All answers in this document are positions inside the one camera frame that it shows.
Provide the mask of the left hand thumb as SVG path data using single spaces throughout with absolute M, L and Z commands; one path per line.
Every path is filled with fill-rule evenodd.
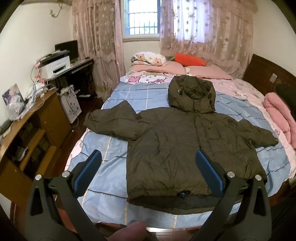
M 147 225 L 144 222 L 137 221 L 121 230 L 118 230 L 110 237 L 109 241 L 142 241 L 147 236 Z

